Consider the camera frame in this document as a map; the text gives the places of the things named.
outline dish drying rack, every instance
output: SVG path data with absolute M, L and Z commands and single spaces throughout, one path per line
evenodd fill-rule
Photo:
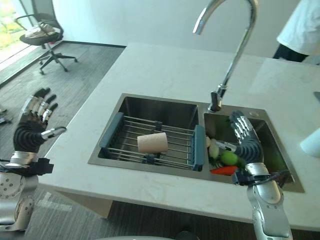
M 139 153 L 137 137 L 156 133 L 166 133 L 168 152 Z M 104 157 L 112 160 L 201 171 L 205 161 L 205 129 L 201 125 L 193 130 L 168 126 L 118 112 L 99 146 Z

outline faucet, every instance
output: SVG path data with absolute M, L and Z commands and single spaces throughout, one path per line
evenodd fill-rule
M 226 1 L 226 0 L 212 0 L 208 4 L 208 6 L 202 10 L 202 12 L 200 13 L 200 15 L 195 23 L 195 26 L 193 29 L 194 34 L 200 35 L 202 33 L 202 31 L 203 31 L 208 19 L 210 18 L 211 14 L 213 13 L 213 11 L 217 7 L 219 7 L 219 5 L 222 4 L 224 1 Z M 208 108 L 208 111 L 210 113 L 215 113 L 215 112 L 221 110 L 222 98 L 227 90 L 227 83 L 228 83 L 232 73 L 234 72 L 235 67 L 236 67 L 242 53 L 244 52 L 244 49 L 247 45 L 247 42 L 250 38 L 250 35 L 251 35 L 252 30 L 253 30 L 255 23 L 256 23 L 258 0 L 247 0 L 247 2 L 249 3 L 249 13 L 250 13 L 249 24 L 248 24 L 247 28 L 244 30 L 242 40 L 237 47 L 235 56 L 234 56 L 230 66 L 225 74 L 223 82 L 218 85 L 217 90 L 211 92 L 211 104 Z

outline kitchen island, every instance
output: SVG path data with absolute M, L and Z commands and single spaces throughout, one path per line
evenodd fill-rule
M 112 200 L 252 222 L 246 187 L 168 174 L 88 164 L 122 93 L 209 102 L 231 53 L 130 43 L 46 157 L 52 174 L 40 186 L 103 217 Z M 223 104 L 264 109 L 304 189 L 284 192 L 292 228 L 320 231 L 320 159 L 299 143 L 320 127 L 320 67 L 263 57 L 241 57 Z

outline black office chair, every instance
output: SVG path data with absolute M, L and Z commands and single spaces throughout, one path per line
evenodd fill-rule
M 30 17 L 33 17 L 36 20 L 36 22 L 39 23 L 39 27 L 40 27 L 40 29 L 42 29 L 42 31 L 44 31 L 44 29 L 41 27 L 40 24 L 44 23 L 44 24 L 49 24 L 53 28 L 60 29 L 60 32 L 56 32 L 53 35 L 46 34 L 47 36 L 36 37 L 36 38 L 27 38 L 27 37 L 25 37 L 25 35 L 22 35 L 20 37 L 20 40 L 26 44 L 29 44 L 29 45 L 42 46 L 43 49 L 46 48 L 45 44 L 48 46 L 50 54 L 45 57 L 40 58 L 40 60 L 39 60 L 40 65 L 42 65 L 40 67 L 40 73 L 42 75 L 45 74 L 42 69 L 53 60 L 55 60 L 55 62 L 57 64 L 60 64 L 63 67 L 64 71 L 67 72 L 68 69 L 59 61 L 59 59 L 74 59 L 74 61 L 76 63 L 78 62 L 78 60 L 74 56 L 66 56 L 66 55 L 62 55 L 61 53 L 54 53 L 54 51 L 50 47 L 50 43 L 52 43 L 52 42 L 54 43 L 54 42 L 62 40 L 63 33 L 64 33 L 63 28 L 60 26 L 60 24 L 58 23 L 58 21 L 56 19 L 54 5 L 53 5 L 52 0 L 31 0 L 31 2 L 32 2 L 32 8 L 33 8 L 33 14 L 20 16 L 15 20 L 15 22 L 17 24 L 19 24 L 23 29 L 27 30 L 24 26 L 22 26 L 19 23 L 18 20 L 22 19 L 22 18 L 29 18 L 30 22 L 32 22 Z

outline double sink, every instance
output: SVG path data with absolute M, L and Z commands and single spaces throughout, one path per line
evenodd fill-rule
M 202 169 L 200 171 L 194 171 L 188 168 L 177 168 L 168 165 L 146 164 L 137 161 L 132 162 L 125 160 L 125 158 L 112 158 L 104 154 L 99 143 L 110 127 L 113 118 L 119 112 L 133 119 L 160 121 L 163 125 L 171 126 L 176 129 L 181 128 L 192 131 L 195 129 L 196 125 L 200 125 L 204 127 L 205 134 L 208 137 L 236 143 L 237 139 L 230 126 L 229 116 L 232 111 L 240 110 L 249 118 L 261 141 L 264 153 L 264 164 L 268 171 L 272 173 L 288 169 L 291 172 L 291 177 L 287 179 L 287 184 L 284 185 L 283 189 L 285 191 L 304 192 L 297 173 L 293 168 L 266 111 L 248 107 L 223 105 L 221 111 L 208 113 L 208 106 L 208 103 L 203 102 L 123 93 L 115 106 L 110 120 L 106 124 L 88 163 L 232 184 L 231 176 L 212 174 L 210 172 L 212 167 L 209 163 L 208 152 L 206 150 L 203 151 L 205 154 Z

